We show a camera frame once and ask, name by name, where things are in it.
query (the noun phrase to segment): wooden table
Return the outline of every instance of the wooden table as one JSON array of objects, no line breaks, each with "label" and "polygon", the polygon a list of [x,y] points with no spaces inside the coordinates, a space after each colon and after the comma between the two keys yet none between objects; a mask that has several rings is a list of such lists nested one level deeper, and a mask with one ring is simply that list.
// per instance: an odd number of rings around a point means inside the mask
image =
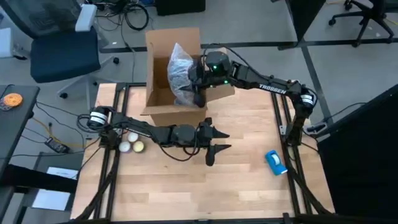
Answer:
[{"label": "wooden table", "polygon": [[[111,106],[115,86],[102,84],[96,104]],[[151,123],[149,116],[140,116],[145,88],[131,88],[129,94],[127,115]],[[208,167],[205,151],[188,162],[178,162],[164,155],[150,139],[141,138],[145,153],[121,154],[113,221],[275,218],[284,212],[294,215],[287,176],[275,176],[264,158],[272,149],[282,155],[271,94],[236,89],[234,96],[210,102],[207,116],[213,118],[217,129],[231,135],[213,142],[232,147],[217,154],[215,165]],[[303,142],[316,147],[312,139],[303,138]],[[97,148],[93,145],[87,149],[84,161]],[[181,149],[166,150],[179,158],[187,156]],[[308,187],[333,211],[319,155],[305,146],[299,151]],[[80,174],[71,218],[83,211],[98,188],[103,153],[98,152]]]}]

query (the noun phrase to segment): white paper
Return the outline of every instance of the white paper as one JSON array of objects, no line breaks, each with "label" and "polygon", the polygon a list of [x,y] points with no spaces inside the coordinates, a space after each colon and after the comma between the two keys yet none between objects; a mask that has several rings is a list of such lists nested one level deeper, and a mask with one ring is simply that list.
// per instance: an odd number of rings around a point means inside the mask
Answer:
[{"label": "white paper", "polygon": [[[53,175],[59,175],[61,177],[66,177],[70,179],[74,177],[74,179],[76,179],[78,171],[49,167],[47,173]],[[65,208],[67,207],[69,196],[70,193],[66,192],[57,192],[54,190],[40,189],[36,195],[32,207],[64,211]]]}]

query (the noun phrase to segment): black robotic arm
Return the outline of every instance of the black robotic arm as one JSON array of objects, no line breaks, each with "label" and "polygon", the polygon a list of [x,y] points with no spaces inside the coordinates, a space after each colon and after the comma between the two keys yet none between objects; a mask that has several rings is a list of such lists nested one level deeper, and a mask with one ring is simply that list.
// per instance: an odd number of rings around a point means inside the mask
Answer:
[{"label": "black robotic arm", "polygon": [[[108,116],[110,113],[112,113],[113,118],[111,119],[112,122],[108,124]],[[91,130],[100,133],[102,138],[109,139],[108,142],[114,142],[111,138],[116,135],[114,133],[115,129],[124,129],[151,138],[162,150],[163,147],[181,147],[190,156],[188,159],[198,154],[201,148],[205,148],[207,149],[206,165],[208,166],[214,164],[217,152],[231,147],[229,144],[211,145],[211,140],[213,138],[229,137],[229,135],[212,127],[211,124],[211,118],[206,118],[199,123],[196,128],[188,124],[156,127],[145,121],[138,121],[127,117],[108,106],[99,106],[95,108],[90,113],[87,122],[87,126]],[[185,149],[186,147],[192,147],[193,152],[187,152]]]},{"label": "black robotic arm", "polygon": [[202,60],[198,60],[197,64],[188,71],[192,84],[185,90],[195,93],[196,105],[199,107],[205,105],[206,99],[203,90],[225,84],[245,90],[257,88],[285,95],[292,100],[295,109],[294,119],[286,128],[285,141],[291,146],[301,144],[304,121],[312,114],[316,104],[314,92],[298,81],[281,80],[273,75],[260,75],[249,65],[230,62],[228,56],[223,52],[210,52],[206,56],[205,64],[208,67],[207,71],[205,71]]}]

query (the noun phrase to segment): floor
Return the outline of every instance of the floor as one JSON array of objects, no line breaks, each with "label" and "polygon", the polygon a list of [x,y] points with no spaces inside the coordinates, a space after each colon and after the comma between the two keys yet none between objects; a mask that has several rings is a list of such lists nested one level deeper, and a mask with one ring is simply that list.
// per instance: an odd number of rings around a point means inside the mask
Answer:
[{"label": "floor", "polygon": [[[290,20],[290,15],[284,1],[271,3],[264,0],[250,0],[250,4],[241,0],[207,0],[206,11],[195,14],[182,14],[176,16],[160,17],[156,15],[154,8],[149,8],[152,24],[150,29],[166,29],[176,27],[199,27],[201,29],[202,43],[211,42],[275,42],[295,41],[295,33]],[[328,20],[334,14],[344,12],[342,4],[325,4],[307,31],[305,39],[310,40],[343,40],[355,39],[360,26],[359,18],[342,18],[330,27]],[[140,12],[130,15],[134,24],[140,24],[143,16]],[[398,21],[397,15],[388,15],[393,21]],[[99,19],[100,25],[105,29],[115,27],[106,19]],[[389,23],[391,28],[398,33],[398,26]],[[16,41],[26,49],[30,49],[31,40],[18,30],[13,23],[5,17],[0,27],[12,27],[15,32]],[[124,47],[121,30],[103,31],[103,34],[110,41],[107,49]],[[132,47],[145,46],[144,32],[136,32],[123,26],[124,38]],[[375,23],[370,23],[366,29],[364,38],[386,38],[386,32]],[[243,47],[235,49],[254,68],[265,75],[275,75],[279,78],[300,80],[308,86],[313,87],[313,77],[303,56],[302,49],[291,49],[278,51],[276,47]],[[317,106],[311,115],[312,123],[317,123],[324,117],[325,110],[330,114],[336,113],[352,103],[367,102],[398,83],[398,64],[394,60],[398,56],[398,44],[364,44],[357,49],[350,45],[334,46],[311,46],[308,47],[313,66],[320,82],[324,98],[322,108]],[[101,77],[108,77],[121,82],[134,81],[144,82],[146,80],[146,53],[101,54],[101,59],[114,55],[120,58],[119,65],[109,64],[101,71]],[[56,92],[59,88],[71,82],[65,80],[55,83],[37,84],[29,74],[30,62],[16,59],[0,60],[0,85],[38,85],[41,88],[38,100],[40,102],[63,108],[72,113],[87,113],[84,88],[76,87],[66,100],[60,99]],[[74,126],[75,117],[57,110],[43,108],[56,117],[61,123]],[[340,119],[352,110],[347,110],[334,118]],[[53,122],[53,133],[62,141],[78,144],[80,136],[71,129],[58,125],[52,118],[49,118],[42,111],[35,108],[35,117],[45,123]],[[29,121],[27,127],[40,134],[46,134],[44,129],[34,121]],[[44,139],[28,130],[23,135],[43,141]],[[38,154],[39,152],[51,152],[43,144],[32,143],[21,138],[14,154]],[[34,157],[15,157],[11,160],[13,164],[32,168],[36,162]],[[7,217],[3,223],[13,223],[14,215],[19,209],[22,196],[15,194],[12,203],[7,211]],[[41,213],[29,212],[29,217],[38,218]],[[56,223],[51,218],[46,223]]]}]

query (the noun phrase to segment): office chair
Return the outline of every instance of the office chair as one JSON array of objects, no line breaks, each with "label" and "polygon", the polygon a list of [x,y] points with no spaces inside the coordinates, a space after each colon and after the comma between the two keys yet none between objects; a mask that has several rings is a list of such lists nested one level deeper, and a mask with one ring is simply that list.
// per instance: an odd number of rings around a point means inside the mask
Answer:
[{"label": "office chair", "polygon": [[389,33],[390,36],[387,39],[386,43],[388,44],[392,43],[394,32],[386,24],[386,22],[384,22],[384,19],[386,18],[387,12],[398,12],[398,1],[396,0],[370,0],[370,1],[373,3],[372,8],[367,7],[364,4],[354,0],[346,0],[344,5],[347,11],[349,11],[353,7],[353,4],[358,6],[361,11],[337,14],[334,15],[329,21],[329,25],[333,26],[335,25],[336,18],[338,17],[351,17],[351,16],[363,17],[362,21],[359,23],[360,25],[362,25],[362,29],[358,35],[358,38],[356,39],[356,42],[353,43],[353,47],[358,47],[361,44],[363,33],[365,32],[369,20],[371,19],[376,21],[381,27],[383,27]]},{"label": "office chair", "polygon": [[[100,62],[99,40],[106,42],[93,26],[96,6],[76,0],[0,0],[0,6],[21,31],[33,38],[30,55],[30,75],[37,83],[49,83],[81,77],[61,88],[57,95],[68,97],[68,90],[79,83],[86,87],[87,106],[90,109],[90,88],[98,82],[116,80],[95,77],[106,64],[119,63],[116,57]],[[8,47],[2,47],[1,57],[15,57],[11,30],[0,32]]]}]

